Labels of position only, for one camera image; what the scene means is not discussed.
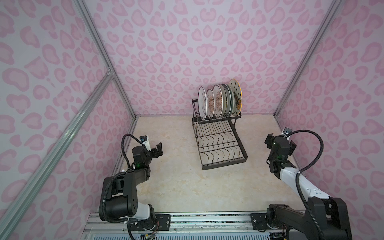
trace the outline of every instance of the mounting plate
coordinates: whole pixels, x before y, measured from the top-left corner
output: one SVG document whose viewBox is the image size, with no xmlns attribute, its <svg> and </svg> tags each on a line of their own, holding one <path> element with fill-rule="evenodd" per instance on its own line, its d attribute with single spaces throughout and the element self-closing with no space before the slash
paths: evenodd
<svg viewBox="0 0 384 240">
<path fill-rule="evenodd" d="M 265 213 L 250 214 L 250 216 L 251 216 L 253 230 L 257 230 L 257 231 L 260 231 L 260 230 L 263 231 L 264 229 L 272 230 L 266 224 Z"/>
<path fill-rule="evenodd" d="M 158 231 L 169 231 L 170 215 L 169 214 L 156 214 L 156 220 L 159 222 Z M 130 223 L 131 231 L 145 231 L 140 226 Z"/>
</svg>

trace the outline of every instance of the wire rack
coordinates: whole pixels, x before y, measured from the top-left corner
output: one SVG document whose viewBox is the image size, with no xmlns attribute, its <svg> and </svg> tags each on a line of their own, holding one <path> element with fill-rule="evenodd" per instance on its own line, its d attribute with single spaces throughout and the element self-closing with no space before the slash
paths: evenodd
<svg viewBox="0 0 384 240">
<path fill-rule="evenodd" d="M 192 100 L 192 107 L 192 125 L 203 170 L 245 162 L 248 155 L 235 128 L 241 115 L 202 121 L 197 100 Z"/>
</svg>

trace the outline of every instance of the decorated plate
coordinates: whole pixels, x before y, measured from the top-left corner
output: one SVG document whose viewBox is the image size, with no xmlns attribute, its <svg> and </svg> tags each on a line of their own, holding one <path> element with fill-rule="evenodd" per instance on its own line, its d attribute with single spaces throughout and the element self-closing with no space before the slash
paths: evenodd
<svg viewBox="0 0 384 240">
<path fill-rule="evenodd" d="M 227 84 L 221 84 L 224 89 L 225 89 L 225 95 L 226 95 L 226 108 L 225 108 L 225 112 L 224 112 L 224 115 L 223 117 L 229 117 L 231 115 L 231 112 L 232 112 L 232 95 L 231 95 L 231 91 L 228 87 Z"/>
<path fill-rule="evenodd" d="M 223 92 L 221 91 L 219 85 L 215 85 L 213 87 L 213 92 L 214 92 L 214 97 L 215 97 L 214 116 L 215 116 L 215 118 L 220 118 L 222 116 L 222 111 L 224 108 Z"/>
<path fill-rule="evenodd" d="M 207 98 L 208 98 L 208 108 L 207 108 L 207 118 L 211 119 L 215 112 L 215 96 L 212 89 L 208 89 L 207 91 Z"/>
<path fill-rule="evenodd" d="M 227 85 L 227 87 L 228 87 L 228 90 L 229 90 L 229 94 L 230 94 L 230 99 L 231 99 L 231 105 L 230 105 L 230 107 L 231 107 L 231 109 L 230 109 L 230 111 L 229 111 L 229 115 L 228 115 L 228 117 L 229 116 L 231 116 L 232 115 L 232 113 L 233 113 L 233 110 L 234 110 L 234 106 L 235 106 L 235 95 L 234 95 L 234 93 L 233 93 L 233 90 L 231 89 L 231 87 L 228 85 L 228 84 L 226 84 Z"/>
<path fill-rule="evenodd" d="M 223 109 L 221 110 L 221 116 L 224 117 L 225 111 L 227 109 L 227 93 L 225 92 L 225 87 L 222 84 L 218 85 L 220 87 L 221 93 L 223 95 Z"/>
<path fill-rule="evenodd" d="M 243 104 L 243 96 L 242 96 L 240 84 L 235 79 L 231 79 L 231 81 L 229 81 L 228 83 L 228 86 L 232 89 L 234 100 L 235 100 L 233 103 L 232 114 L 233 116 L 237 116 L 239 115 L 242 104 Z"/>
<path fill-rule="evenodd" d="M 205 89 L 202 86 L 199 88 L 198 104 L 199 104 L 200 118 L 201 120 L 205 120 L 207 116 L 208 100 L 207 100 L 207 94 L 205 92 Z"/>
</svg>

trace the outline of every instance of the table surface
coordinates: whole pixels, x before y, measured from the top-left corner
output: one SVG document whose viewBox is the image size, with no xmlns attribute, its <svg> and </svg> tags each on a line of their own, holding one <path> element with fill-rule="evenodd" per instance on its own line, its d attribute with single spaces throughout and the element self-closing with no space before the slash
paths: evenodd
<svg viewBox="0 0 384 240">
<path fill-rule="evenodd" d="M 300 198 L 266 164 L 268 133 L 281 131 L 273 115 L 243 115 L 236 130 L 248 154 L 245 163 L 202 170 L 192 116 L 139 117 L 134 136 L 162 142 L 163 156 L 152 159 L 151 177 L 137 186 L 139 201 L 156 212 L 265 211 L 269 204 L 304 209 Z M 131 141 L 127 157 L 132 163 Z"/>
</svg>

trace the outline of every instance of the plate with orange pattern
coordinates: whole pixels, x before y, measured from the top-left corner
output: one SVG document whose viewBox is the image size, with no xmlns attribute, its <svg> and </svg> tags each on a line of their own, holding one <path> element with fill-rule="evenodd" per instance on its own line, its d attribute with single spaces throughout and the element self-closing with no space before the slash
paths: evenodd
<svg viewBox="0 0 384 240">
<path fill-rule="evenodd" d="M 215 95 L 212 89 L 207 90 L 207 98 L 208 98 L 208 108 L 207 108 L 206 119 L 211 119 L 214 116 L 214 112 L 215 112 Z"/>
<path fill-rule="evenodd" d="M 214 86 L 213 92 L 215 97 L 214 116 L 215 118 L 220 118 L 223 116 L 223 108 L 224 108 L 223 92 L 221 91 L 221 88 L 219 87 L 219 85 Z"/>
</svg>

